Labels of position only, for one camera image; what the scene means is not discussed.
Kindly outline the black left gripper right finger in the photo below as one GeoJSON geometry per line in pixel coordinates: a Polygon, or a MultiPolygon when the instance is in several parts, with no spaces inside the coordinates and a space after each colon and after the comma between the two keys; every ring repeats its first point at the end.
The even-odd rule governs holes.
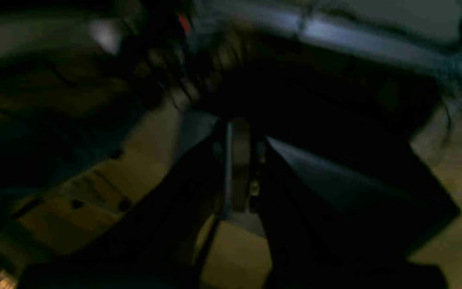
{"type": "Polygon", "coordinates": [[[360,118],[233,122],[276,286],[448,288],[439,266],[409,258],[461,210],[407,140],[360,118]]]}

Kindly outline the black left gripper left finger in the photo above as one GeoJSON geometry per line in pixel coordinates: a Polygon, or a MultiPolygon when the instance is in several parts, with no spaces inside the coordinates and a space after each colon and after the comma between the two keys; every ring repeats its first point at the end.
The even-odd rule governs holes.
{"type": "Polygon", "coordinates": [[[50,263],[28,267],[20,289],[185,289],[195,243],[221,206],[225,124],[187,151],[108,231],[50,263]]]}

